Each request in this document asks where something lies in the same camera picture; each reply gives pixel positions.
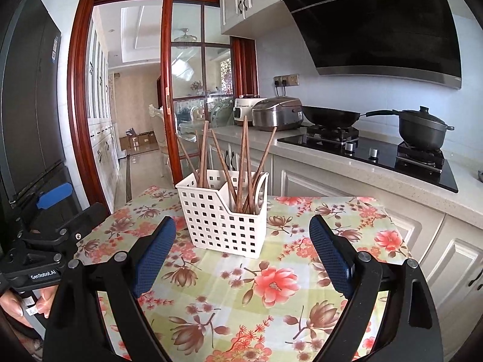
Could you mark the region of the black range hood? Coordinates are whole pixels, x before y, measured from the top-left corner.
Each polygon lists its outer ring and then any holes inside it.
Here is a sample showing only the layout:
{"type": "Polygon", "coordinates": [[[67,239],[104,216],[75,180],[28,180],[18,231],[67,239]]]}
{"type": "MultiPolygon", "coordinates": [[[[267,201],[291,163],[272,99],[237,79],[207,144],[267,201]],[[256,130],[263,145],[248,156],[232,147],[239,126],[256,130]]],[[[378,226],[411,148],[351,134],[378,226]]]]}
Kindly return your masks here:
{"type": "Polygon", "coordinates": [[[407,78],[459,89],[448,0],[283,0],[320,75],[407,78]]]}

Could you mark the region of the white perforated utensil basket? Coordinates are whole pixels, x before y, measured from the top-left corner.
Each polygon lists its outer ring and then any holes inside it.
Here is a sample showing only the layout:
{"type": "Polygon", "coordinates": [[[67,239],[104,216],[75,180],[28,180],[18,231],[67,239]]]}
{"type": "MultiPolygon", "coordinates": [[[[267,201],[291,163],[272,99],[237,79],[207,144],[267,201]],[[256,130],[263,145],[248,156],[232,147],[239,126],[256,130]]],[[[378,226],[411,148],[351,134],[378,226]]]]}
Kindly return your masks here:
{"type": "Polygon", "coordinates": [[[237,188],[237,172],[209,170],[207,179],[207,188],[200,188],[192,174],[176,185],[192,243],[200,249],[256,259],[267,234],[269,174],[257,178],[252,213],[236,211],[230,189],[237,188]]]}

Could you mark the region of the white rice cooker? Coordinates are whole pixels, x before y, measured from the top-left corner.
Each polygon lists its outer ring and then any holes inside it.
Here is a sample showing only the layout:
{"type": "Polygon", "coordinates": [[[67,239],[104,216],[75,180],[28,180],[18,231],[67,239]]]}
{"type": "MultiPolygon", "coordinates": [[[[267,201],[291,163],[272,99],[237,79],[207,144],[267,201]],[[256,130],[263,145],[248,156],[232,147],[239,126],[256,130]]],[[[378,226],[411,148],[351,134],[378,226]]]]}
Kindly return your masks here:
{"type": "Polygon", "coordinates": [[[260,96],[243,96],[236,98],[233,105],[234,123],[238,126],[242,126],[244,119],[247,119],[248,126],[252,126],[252,109],[262,100],[264,100],[264,97],[260,96]]]}

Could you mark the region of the wall power outlet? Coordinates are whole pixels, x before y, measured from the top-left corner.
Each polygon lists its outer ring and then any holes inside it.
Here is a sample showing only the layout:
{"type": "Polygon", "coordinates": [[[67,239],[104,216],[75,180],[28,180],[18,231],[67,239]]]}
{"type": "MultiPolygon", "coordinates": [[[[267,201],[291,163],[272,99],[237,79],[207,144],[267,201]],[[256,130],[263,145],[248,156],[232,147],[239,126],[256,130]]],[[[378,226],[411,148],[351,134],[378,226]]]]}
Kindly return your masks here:
{"type": "Polygon", "coordinates": [[[300,84],[300,79],[298,74],[280,75],[275,76],[273,82],[276,87],[294,87],[300,84]]]}

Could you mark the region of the silver rice cooker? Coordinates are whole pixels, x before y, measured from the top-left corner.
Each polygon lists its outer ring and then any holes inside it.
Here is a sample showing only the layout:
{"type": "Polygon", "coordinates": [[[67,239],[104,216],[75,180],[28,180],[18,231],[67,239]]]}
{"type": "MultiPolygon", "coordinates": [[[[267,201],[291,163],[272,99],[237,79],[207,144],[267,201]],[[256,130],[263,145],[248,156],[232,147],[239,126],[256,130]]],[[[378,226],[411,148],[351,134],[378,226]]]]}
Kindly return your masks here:
{"type": "Polygon", "coordinates": [[[297,129],[304,115],[302,103],[295,97],[272,97],[256,103],[252,108],[252,125],[261,131],[297,129]]]}

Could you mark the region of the black wok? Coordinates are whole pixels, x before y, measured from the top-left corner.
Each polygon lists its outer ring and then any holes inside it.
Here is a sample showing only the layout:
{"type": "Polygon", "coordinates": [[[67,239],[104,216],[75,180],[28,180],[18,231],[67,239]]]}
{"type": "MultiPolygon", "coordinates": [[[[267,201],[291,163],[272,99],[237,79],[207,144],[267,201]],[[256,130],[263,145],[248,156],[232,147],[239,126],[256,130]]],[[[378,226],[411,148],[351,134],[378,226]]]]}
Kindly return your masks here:
{"type": "Polygon", "coordinates": [[[314,106],[303,106],[302,111],[309,122],[326,129],[349,128],[361,116],[360,113],[353,111],[314,106]]]}

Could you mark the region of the black gas stove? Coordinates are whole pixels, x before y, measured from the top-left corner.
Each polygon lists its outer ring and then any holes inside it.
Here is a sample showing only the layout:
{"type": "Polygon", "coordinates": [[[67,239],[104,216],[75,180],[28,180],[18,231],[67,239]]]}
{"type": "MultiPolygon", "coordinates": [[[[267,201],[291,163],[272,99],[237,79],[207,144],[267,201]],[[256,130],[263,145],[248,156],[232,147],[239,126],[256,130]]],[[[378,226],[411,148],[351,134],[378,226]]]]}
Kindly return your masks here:
{"type": "Polygon", "coordinates": [[[404,141],[395,145],[364,138],[354,127],[328,130],[317,125],[280,142],[355,159],[459,192],[451,167],[440,150],[418,150],[404,141]]]}

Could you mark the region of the white ornate chair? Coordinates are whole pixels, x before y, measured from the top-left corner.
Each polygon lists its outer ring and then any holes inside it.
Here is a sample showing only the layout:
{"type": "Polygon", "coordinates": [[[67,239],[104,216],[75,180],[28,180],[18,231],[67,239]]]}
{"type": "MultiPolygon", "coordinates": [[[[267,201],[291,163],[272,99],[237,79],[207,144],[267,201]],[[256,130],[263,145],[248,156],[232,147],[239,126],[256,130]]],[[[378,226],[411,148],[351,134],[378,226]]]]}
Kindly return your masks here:
{"type": "Polygon", "coordinates": [[[168,145],[166,141],[166,134],[165,134],[165,121],[164,121],[164,113],[162,108],[155,108],[153,105],[148,106],[148,113],[151,117],[152,121],[152,129],[155,134],[156,142],[160,148],[160,151],[163,154],[168,155],[168,145]]]}

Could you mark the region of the red wooden sliding door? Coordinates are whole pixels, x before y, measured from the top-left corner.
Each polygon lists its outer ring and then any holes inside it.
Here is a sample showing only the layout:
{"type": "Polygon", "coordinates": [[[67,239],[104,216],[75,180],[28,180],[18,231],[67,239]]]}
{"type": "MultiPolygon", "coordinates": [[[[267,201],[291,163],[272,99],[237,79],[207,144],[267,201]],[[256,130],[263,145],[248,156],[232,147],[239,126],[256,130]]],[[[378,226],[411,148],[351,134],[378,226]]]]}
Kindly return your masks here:
{"type": "Polygon", "coordinates": [[[159,104],[164,113],[168,165],[178,183],[190,172],[177,141],[193,164],[199,160],[195,130],[232,123],[235,97],[258,92],[255,43],[223,35],[219,0],[162,0],[159,104]]]}

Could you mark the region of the floral tablecloth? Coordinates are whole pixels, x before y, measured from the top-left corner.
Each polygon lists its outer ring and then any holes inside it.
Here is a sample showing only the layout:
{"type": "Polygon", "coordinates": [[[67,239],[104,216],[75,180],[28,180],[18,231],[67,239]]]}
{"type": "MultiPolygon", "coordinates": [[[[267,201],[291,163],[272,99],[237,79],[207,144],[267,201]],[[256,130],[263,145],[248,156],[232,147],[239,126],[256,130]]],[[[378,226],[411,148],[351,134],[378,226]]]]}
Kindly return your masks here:
{"type": "Polygon", "coordinates": [[[409,257],[373,198],[272,197],[257,259],[196,248],[176,190],[153,186],[78,244],[85,264],[108,260],[151,234],[164,217],[176,237],[152,289],[138,302],[174,361],[311,361],[346,305],[309,237],[321,215],[335,234],[381,262],[409,257]]]}

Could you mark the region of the white upper cabinets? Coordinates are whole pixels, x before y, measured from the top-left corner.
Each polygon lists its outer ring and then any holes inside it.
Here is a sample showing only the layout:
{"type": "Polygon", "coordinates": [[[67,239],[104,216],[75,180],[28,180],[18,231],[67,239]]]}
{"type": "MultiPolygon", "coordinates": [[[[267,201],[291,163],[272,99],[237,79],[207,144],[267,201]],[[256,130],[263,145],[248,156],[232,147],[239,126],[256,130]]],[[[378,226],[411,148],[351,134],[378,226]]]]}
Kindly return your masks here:
{"type": "Polygon", "coordinates": [[[256,39],[293,23],[283,0],[219,0],[222,34],[256,39]]]}

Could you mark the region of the white lower kitchen cabinets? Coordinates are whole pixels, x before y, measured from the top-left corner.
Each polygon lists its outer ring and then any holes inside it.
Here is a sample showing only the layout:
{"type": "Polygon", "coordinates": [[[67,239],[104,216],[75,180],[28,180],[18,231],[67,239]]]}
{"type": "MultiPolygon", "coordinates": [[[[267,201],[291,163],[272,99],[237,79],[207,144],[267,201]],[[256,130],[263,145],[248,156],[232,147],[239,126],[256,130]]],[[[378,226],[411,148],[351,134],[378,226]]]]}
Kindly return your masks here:
{"type": "Polygon", "coordinates": [[[342,315],[309,237],[320,215],[335,234],[381,262],[416,259],[436,306],[444,356],[482,324],[482,232],[422,204],[330,172],[331,157],[289,146],[281,133],[250,131],[251,161],[269,173],[267,238],[255,260],[210,252],[194,307],[231,329],[203,350],[208,361],[311,361],[342,315]]]}

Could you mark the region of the cardboard boxes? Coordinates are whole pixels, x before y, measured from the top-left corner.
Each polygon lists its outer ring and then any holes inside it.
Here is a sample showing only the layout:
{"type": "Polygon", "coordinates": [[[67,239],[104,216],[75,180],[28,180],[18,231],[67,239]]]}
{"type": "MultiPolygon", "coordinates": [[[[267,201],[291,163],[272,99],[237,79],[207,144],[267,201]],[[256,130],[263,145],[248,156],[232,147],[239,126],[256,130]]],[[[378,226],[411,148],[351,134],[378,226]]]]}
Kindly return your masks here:
{"type": "Polygon", "coordinates": [[[155,133],[153,131],[136,133],[133,128],[125,132],[120,138],[120,147],[122,151],[136,150],[144,145],[155,144],[155,133]]]}

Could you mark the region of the black lidded pot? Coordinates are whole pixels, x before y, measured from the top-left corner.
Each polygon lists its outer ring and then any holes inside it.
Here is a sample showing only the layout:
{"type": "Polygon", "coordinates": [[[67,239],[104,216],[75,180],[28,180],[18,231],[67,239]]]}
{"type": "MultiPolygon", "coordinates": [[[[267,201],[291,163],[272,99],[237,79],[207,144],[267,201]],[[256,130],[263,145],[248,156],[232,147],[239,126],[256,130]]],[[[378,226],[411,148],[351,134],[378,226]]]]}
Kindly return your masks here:
{"type": "Polygon", "coordinates": [[[385,115],[399,118],[400,137],[407,145],[420,151],[439,151],[446,132],[454,130],[454,126],[430,114],[425,106],[419,110],[375,110],[364,114],[365,117],[385,115]]]}

